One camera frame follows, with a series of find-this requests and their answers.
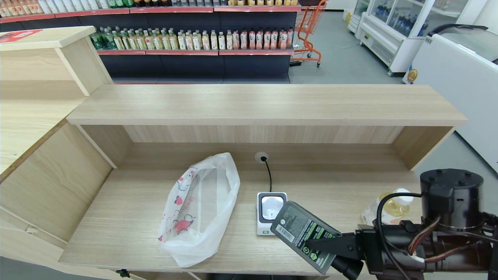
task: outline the refrigerator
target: refrigerator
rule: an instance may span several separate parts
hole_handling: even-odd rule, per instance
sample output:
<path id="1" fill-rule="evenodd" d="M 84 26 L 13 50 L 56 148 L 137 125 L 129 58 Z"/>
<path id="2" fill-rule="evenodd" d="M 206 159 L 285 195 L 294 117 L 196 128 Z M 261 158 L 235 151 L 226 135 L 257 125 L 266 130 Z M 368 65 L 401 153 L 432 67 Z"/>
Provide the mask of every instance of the refrigerator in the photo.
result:
<path id="1" fill-rule="evenodd" d="M 367 11 L 370 4 L 370 0 L 358 0 L 355 5 L 355 9 L 353 10 L 353 15 L 351 15 L 351 19 L 348 23 L 348 29 L 352 33 L 356 34 L 358 30 L 358 26 L 360 25 L 360 19 L 364 12 Z"/>
<path id="2" fill-rule="evenodd" d="M 425 39 L 403 82 L 430 85 L 469 119 L 458 134 L 498 172 L 498 35 L 450 24 Z"/>
<path id="3" fill-rule="evenodd" d="M 371 0 L 357 38 L 387 65 L 404 73 L 429 31 L 444 24 L 473 24 L 487 0 Z"/>

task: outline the freezer handle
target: freezer handle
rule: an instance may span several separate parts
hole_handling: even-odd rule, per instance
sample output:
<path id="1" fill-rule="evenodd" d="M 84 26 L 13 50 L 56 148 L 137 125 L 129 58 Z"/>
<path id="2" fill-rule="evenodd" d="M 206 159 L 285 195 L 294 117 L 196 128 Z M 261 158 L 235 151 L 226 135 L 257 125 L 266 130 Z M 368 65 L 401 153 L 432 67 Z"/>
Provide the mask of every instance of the freezer handle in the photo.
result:
<path id="1" fill-rule="evenodd" d="M 474 28 L 478 28 L 478 29 L 482 29 L 482 30 L 488 29 L 486 26 L 482 26 L 482 25 L 468 25 L 468 24 L 450 23 L 450 24 L 443 24 L 441 26 L 436 27 L 434 30 L 429 32 L 429 34 L 427 36 L 432 37 L 432 35 L 438 34 L 441 31 L 444 31 L 444 30 L 451 28 L 451 27 L 462 28 L 462 29 L 474 29 Z"/>

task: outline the red sign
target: red sign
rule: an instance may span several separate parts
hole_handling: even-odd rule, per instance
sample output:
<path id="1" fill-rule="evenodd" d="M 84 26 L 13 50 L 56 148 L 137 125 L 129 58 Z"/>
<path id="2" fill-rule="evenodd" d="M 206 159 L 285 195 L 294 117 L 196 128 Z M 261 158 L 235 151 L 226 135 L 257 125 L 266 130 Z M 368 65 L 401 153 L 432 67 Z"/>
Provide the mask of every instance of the red sign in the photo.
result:
<path id="1" fill-rule="evenodd" d="M 0 35 L 0 43 L 15 42 L 15 41 L 23 39 L 26 36 L 30 36 L 32 34 L 38 33 L 42 30 L 43 29 L 34 29 L 34 30 L 22 30 L 22 31 L 7 32 L 3 35 Z"/>

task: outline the barcode label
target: barcode label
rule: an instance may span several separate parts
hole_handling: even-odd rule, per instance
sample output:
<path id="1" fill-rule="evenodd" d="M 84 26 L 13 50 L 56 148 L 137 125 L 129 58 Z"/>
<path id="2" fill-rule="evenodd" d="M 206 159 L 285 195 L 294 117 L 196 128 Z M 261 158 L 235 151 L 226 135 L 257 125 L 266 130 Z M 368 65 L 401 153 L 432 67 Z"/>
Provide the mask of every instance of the barcode label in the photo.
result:
<path id="1" fill-rule="evenodd" d="M 284 229 L 281 225 L 278 225 L 276 230 L 283 235 L 288 241 L 291 243 L 294 241 L 294 236 L 288 232 L 286 229 Z"/>

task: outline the red shelf edge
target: red shelf edge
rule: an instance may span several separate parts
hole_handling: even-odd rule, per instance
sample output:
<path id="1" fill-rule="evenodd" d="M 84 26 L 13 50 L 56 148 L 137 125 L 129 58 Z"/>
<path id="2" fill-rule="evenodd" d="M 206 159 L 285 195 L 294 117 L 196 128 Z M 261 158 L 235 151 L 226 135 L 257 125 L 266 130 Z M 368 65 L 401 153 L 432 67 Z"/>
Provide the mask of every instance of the red shelf edge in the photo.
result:
<path id="1" fill-rule="evenodd" d="M 86 16 L 86 15 L 101 15 L 101 14 L 126 14 L 126 13 L 129 13 L 129 8 L 83 10 L 83 11 L 70 11 L 70 12 L 56 13 L 55 18 L 72 17 L 72 16 Z"/>
<path id="2" fill-rule="evenodd" d="M 55 16 L 53 13 L 8 16 L 8 17 L 0 18 L 0 23 L 18 22 L 18 21 L 27 21 L 27 20 L 38 20 L 38 19 L 49 19 L 49 18 L 54 18 L 54 17 Z"/>
<path id="3" fill-rule="evenodd" d="M 294 49 L 286 50 L 220 50 L 220 55 L 293 55 Z"/>
<path id="4" fill-rule="evenodd" d="M 216 6 L 214 11 L 235 11 L 235 12 L 251 12 L 251 11 L 301 11 L 301 5 L 297 6 Z"/>
<path id="5" fill-rule="evenodd" d="M 144 55 L 145 50 L 97 50 L 99 55 Z"/>
<path id="6" fill-rule="evenodd" d="M 146 50 L 150 55 L 218 55 L 215 50 Z"/>
<path id="7" fill-rule="evenodd" d="M 130 13 L 213 12 L 213 7 L 144 7 L 130 8 Z"/>

